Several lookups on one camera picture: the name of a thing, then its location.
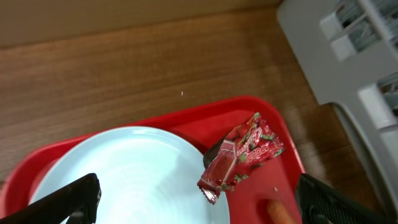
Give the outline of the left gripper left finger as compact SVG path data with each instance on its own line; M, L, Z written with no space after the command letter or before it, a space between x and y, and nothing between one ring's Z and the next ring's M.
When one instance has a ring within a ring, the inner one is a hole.
M101 199L97 175L89 173L12 215L1 224L91 224Z

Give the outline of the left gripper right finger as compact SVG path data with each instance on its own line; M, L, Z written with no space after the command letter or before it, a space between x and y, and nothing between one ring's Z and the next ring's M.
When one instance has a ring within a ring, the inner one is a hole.
M295 199L303 224L392 223L308 174L300 175Z

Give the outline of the orange carrot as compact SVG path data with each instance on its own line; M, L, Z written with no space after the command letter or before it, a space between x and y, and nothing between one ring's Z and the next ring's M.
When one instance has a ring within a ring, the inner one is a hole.
M294 219L281 202L269 200L266 209L274 224L295 224Z

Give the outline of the red snack wrapper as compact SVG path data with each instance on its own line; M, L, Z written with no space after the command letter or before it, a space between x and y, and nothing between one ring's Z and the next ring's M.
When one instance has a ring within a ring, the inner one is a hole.
M197 186L214 205L222 192L233 191L254 169L284 151L279 136L260 113L254 113L206 151L203 158L205 171Z

